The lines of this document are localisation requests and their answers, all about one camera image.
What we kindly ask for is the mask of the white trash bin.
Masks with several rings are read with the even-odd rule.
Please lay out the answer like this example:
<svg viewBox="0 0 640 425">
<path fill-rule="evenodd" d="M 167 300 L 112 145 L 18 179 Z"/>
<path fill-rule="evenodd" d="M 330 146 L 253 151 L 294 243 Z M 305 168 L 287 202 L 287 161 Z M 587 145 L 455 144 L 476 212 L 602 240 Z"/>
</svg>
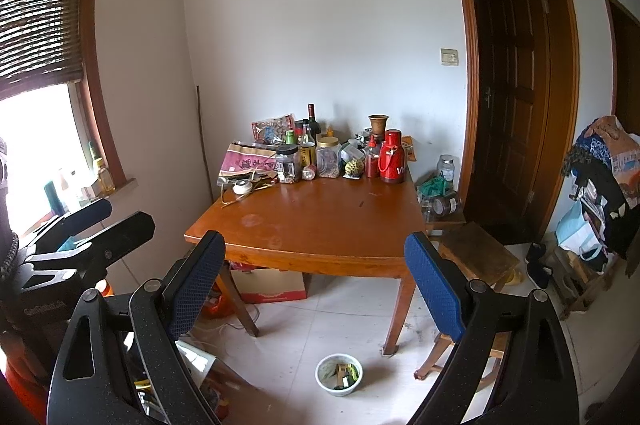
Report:
<svg viewBox="0 0 640 425">
<path fill-rule="evenodd" d="M 319 361 L 314 379 L 329 395 L 345 397 L 362 383 L 363 367 L 358 359 L 347 353 L 333 353 Z"/>
</svg>

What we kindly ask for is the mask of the wooden stool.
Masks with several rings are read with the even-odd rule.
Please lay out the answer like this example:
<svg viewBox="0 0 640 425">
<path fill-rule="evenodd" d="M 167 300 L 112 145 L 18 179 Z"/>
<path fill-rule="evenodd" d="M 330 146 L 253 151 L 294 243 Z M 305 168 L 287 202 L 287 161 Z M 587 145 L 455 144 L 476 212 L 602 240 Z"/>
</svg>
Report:
<svg viewBox="0 0 640 425">
<path fill-rule="evenodd" d="M 458 221 L 427 223 L 425 226 L 426 235 L 432 242 L 444 243 L 439 254 L 455 263 L 468 280 L 480 279 L 495 292 L 501 292 L 506 283 L 517 277 L 516 266 L 520 260 L 476 223 Z M 454 345 L 454 340 L 442 333 L 439 323 L 436 323 L 436 327 L 438 333 L 434 338 L 434 346 L 424 363 L 413 373 L 414 378 L 420 381 L 424 381 L 432 372 L 442 371 L 442 367 L 436 362 L 449 346 Z M 508 340 L 508 333 L 495 336 L 489 355 L 495 360 L 494 366 L 480 380 L 476 392 L 490 386 L 497 379 Z"/>
</svg>

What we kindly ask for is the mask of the low wooden side table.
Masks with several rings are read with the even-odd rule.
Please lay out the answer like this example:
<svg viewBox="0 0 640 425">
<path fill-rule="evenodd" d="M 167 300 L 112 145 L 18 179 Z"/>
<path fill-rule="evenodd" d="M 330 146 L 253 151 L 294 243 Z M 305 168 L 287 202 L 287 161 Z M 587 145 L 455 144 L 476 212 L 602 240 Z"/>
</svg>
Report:
<svg viewBox="0 0 640 425">
<path fill-rule="evenodd" d="M 456 211 L 448 212 L 448 214 L 437 215 L 433 209 L 424 211 L 425 234 L 430 239 L 439 240 L 448 232 L 459 229 L 465 225 L 466 220 L 461 208 Z"/>
</svg>

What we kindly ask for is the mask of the red white cardboard box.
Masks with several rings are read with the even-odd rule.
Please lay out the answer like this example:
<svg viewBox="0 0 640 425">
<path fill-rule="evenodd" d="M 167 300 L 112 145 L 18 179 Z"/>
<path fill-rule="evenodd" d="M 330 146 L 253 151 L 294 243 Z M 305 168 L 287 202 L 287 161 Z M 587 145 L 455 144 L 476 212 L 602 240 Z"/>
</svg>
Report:
<svg viewBox="0 0 640 425">
<path fill-rule="evenodd" d="M 232 270 L 232 279 L 247 304 L 303 301 L 307 287 L 303 273 L 277 269 Z"/>
</svg>

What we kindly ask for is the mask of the lying metal lid jar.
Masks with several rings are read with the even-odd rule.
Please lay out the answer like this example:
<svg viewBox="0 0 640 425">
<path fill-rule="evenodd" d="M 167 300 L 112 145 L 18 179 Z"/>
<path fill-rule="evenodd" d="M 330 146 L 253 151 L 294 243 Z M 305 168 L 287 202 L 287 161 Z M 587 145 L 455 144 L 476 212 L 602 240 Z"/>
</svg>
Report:
<svg viewBox="0 0 640 425">
<path fill-rule="evenodd" d="M 432 211 L 438 218 L 454 214 L 459 207 L 459 197 L 456 192 L 439 195 L 432 198 Z"/>
</svg>

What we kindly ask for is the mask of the green cloth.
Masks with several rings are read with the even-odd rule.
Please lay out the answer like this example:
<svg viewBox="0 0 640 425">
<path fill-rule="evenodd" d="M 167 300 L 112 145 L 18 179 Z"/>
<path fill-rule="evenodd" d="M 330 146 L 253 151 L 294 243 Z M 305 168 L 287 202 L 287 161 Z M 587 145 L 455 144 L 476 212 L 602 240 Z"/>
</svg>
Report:
<svg viewBox="0 0 640 425">
<path fill-rule="evenodd" d="M 433 176 L 430 179 L 422 182 L 417 188 L 418 197 L 420 200 L 426 200 L 427 198 L 440 197 L 448 195 L 454 191 L 452 182 L 446 180 L 442 176 Z"/>
</svg>

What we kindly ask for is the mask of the black shoes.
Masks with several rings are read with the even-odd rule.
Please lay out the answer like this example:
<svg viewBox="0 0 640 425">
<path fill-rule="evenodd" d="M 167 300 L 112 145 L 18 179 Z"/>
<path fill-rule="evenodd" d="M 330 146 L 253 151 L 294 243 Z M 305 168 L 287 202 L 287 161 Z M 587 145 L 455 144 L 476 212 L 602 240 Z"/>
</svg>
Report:
<svg viewBox="0 0 640 425">
<path fill-rule="evenodd" d="M 546 246 L 540 243 L 529 245 L 525 255 L 526 272 L 538 289 L 548 289 L 553 270 L 542 261 L 546 253 Z"/>
</svg>

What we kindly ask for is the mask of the wooden dining table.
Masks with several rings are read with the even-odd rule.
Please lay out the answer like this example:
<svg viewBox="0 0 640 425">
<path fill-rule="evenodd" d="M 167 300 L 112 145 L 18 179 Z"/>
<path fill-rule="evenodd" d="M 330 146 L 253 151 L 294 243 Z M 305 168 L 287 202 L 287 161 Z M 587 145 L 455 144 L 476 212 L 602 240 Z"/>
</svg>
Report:
<svg viewBox="0 0 640 425">
<path fill-rule="evenodd" d="M 224 205 L 215 202 L 184 232 L 196 244 L 209 231 L 235 263 L 331 277 L 399 282 L 382 353 L 396 353 L 416 283 L 404 256 L 406 238 L 424 231 L 411 179 L 314 179 L 277 184 Z"/>
</svg>

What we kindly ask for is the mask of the glass jar on side table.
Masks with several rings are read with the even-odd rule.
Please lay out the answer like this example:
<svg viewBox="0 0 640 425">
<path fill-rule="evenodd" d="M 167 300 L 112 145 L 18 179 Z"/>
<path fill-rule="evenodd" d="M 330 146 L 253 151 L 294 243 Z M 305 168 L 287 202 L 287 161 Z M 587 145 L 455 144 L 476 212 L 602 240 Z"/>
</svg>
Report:
<svg viewBox="0 0 640 425">
<path fill-rule="evenodd" d="M 456 174 L 456 166 L 454 166 L 454 156 L 450 154 L 442 154 L 439 156 L 437 163 L 437 172 L 442 180 L 448 183 L 454 182 L 454 175 Z"/>
</svg>

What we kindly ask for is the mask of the small white round device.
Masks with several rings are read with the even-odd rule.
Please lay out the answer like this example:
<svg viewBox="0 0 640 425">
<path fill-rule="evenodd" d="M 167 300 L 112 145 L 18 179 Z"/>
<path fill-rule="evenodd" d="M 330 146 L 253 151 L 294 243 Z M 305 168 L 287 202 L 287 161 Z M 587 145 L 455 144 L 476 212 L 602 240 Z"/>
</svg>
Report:
<svg viewBox="0 0 640 425">
<path fill-rule="evenodd" d="M 246 179 L 235 181 L 232 185 L 232 191 L 237 196 L 246 195 L 252 192 L 253 188 L 254 188 L 253 182 Z"/>
</svg>

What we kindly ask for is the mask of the red thermos flask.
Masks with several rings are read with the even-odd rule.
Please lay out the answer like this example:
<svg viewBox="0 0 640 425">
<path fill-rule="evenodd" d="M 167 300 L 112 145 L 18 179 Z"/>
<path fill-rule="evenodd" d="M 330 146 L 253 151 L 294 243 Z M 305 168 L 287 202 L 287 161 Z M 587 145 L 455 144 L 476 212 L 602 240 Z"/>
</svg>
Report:
<svg viewBox="0 0 640 425">
<path fill-rule="evenodd" d="M 406 152 L 401 138 L 401 131 L 398 129 L 385 131 L 378 156 L 378 172 L 386 183 L 401 183 L 405 179 Z"/>
</svg>

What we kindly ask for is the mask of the red sauce bottle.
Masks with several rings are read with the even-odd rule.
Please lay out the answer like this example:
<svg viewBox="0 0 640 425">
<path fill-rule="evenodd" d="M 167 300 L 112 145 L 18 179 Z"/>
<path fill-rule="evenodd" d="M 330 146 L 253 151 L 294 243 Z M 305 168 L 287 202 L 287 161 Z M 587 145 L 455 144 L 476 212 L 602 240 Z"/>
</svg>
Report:
<svg viewBox="0 0 640 425">
<path fill-rule="evenodd" d="M 380 175 L 379 159 L 380 146 L 378 145 L 378 139 L 376 139 L 374 133 L 371 133 L 366 148 L 366 160 L 364 161 L 364 173 L 367 178 L 372 179 Z"/>
</svg>

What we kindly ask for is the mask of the yellow green pinecone ornament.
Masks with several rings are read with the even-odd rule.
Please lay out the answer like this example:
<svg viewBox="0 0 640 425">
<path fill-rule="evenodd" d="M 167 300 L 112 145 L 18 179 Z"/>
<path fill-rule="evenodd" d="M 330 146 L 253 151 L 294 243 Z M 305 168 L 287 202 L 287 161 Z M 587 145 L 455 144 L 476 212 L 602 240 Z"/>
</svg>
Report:
<svg viewBox="0 0 640 425">
<path fill-rule="evenodd" d="M 364 164 L 361 159 L 349 159 L 345 163 L 344 177 L 349 179 L 359 179 L 363 175 Z"/>
</svg>

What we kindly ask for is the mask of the pink paper gift bag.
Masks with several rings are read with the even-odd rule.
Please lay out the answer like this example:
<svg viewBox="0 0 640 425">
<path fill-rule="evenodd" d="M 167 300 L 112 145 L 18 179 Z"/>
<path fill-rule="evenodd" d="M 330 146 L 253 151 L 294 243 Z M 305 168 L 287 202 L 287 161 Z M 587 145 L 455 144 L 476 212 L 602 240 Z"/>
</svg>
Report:
<svg viewBox="0 0 640 425">
<path fill-rule="evenodd" d="M 218 184 L 250 177 L 277 176 L 277 151 L 273 145 L 231 143 L 218 172 Z"/>
</svg>

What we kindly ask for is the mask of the small red can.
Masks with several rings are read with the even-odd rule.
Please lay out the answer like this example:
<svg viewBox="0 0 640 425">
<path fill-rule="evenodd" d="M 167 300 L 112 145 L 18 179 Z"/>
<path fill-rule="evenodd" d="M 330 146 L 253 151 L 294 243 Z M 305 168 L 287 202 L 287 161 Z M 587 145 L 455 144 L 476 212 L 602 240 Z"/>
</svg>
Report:
<svg viewBox="0 0 640 425">
<path fill-rule="evenodd" d="M 310 164 L 303 168 L 302 170 L 302 179 L 305 181 L 312 181 L 317 177 L 317 167 Z"/>
</svg>

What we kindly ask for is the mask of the brown clay vase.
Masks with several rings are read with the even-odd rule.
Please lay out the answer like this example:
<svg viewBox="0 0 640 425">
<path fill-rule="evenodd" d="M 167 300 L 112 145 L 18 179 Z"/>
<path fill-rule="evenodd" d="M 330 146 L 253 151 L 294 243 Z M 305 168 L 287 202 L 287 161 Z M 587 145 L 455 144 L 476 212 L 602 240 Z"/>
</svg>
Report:
<svg viewBox="0 0 640 425">
<path fill-rule="evenodd" d="M 383 114 L 373 114 L 369 116 L 371 124 L 371 132 L 377 138 L 383 138 L 386 133 L 386 124 L 388 116 Z"/>
</svg>

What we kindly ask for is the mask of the gold lid plastic jar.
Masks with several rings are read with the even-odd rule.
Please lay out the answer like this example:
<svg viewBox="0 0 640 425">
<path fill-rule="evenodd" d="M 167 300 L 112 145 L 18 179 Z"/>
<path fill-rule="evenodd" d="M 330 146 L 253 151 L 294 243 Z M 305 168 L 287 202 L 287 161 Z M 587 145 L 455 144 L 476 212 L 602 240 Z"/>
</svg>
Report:
<svg viewBox="0 0 640 425">
<path fill-rule="evenodd" d="M 332 136 L 317 141 L 317 170 L 321 178 L 335 179 L 340 175 L 340 140 Z"/>
</svg>

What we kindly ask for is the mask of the black lid glass jar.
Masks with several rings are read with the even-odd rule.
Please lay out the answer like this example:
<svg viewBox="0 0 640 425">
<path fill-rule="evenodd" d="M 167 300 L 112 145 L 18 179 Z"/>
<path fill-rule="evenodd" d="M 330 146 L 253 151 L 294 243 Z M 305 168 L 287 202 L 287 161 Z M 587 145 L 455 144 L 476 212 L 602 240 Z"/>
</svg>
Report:
<svg viewBox="0 0 640 425">
<path fill-rule="evenodd" d="M 276 151 L 276 171 L 278 179 L 283 184 L 299 182 L 302 168 L 300 168 L 299 148 L 297 144 L 281 144 Z"/>
</svg>

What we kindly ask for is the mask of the dark wine bottle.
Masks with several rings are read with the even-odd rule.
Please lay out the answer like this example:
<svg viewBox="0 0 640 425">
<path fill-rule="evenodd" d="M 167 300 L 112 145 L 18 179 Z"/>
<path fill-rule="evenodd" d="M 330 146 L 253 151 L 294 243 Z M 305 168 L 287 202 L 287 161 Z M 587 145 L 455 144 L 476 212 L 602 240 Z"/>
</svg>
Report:
<svg viewBox="0 0 640 425">
<path fill-rule="evenodd" d="M 316 119 L 316 110 L 314 109 L 314 104 L 309 104 L 307 106 L 308 111 L 308 127 L 311 130 L 311 136 L 314 140 L 317 140 L 321 133 L 321 128 Z"/>
</svg>

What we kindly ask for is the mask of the clothes rack pile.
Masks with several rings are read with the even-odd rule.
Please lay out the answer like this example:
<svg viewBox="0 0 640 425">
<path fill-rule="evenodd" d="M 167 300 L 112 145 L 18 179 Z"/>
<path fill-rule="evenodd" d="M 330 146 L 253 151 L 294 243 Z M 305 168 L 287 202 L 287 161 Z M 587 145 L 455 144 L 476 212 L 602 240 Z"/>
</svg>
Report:
<svg viewBox="0 0 640 425">
<path fill-rule="evenodd" d="M 639 247 L 639 138 L 616 116 L 599 117 L 565 155 L 561 174 L 574 180 L 574 203 L 585 204 L 600 254 L 630 261 Z"/>
</svg>

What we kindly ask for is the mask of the bamboo window blind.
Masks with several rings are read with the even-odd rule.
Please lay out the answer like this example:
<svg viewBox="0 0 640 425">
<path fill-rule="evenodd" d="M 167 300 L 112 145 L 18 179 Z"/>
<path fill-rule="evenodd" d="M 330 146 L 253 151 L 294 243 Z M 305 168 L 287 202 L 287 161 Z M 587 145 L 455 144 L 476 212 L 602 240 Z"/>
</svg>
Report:
<svg viewBox="0 0 640 425">
<path fill-rule="evenodd" d="M 84 75 L 80 0 L 1 0 L 1 96 Z"/>
</svg>

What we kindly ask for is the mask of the dark wooden door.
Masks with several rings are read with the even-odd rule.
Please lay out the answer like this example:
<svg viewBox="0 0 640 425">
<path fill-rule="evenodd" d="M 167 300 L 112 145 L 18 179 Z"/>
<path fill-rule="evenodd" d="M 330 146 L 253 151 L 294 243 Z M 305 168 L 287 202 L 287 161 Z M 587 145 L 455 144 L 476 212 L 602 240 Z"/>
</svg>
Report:
<svg viewBox="0 0 640 425">
<path fill-rule="evenodd" d="M 537 241 L 573 141 L 579 47 L 573 0 L 461 0 L 468 61 L 459 192 L 503 244 Z"/>
</svg>

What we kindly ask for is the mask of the wall light switch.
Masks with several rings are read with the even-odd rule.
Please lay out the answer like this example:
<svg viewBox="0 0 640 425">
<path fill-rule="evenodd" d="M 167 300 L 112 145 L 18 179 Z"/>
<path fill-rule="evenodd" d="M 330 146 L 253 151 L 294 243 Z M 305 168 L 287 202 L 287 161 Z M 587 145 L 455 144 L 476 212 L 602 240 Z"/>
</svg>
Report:
<svg viewBox="0 0 640 425">
<path fill-rule="evenodd" d="M 441 48 L 440 62 L 442 63 L 442 66 L 458 66 L 459 51 L 457 49 Z"/>
</svg>

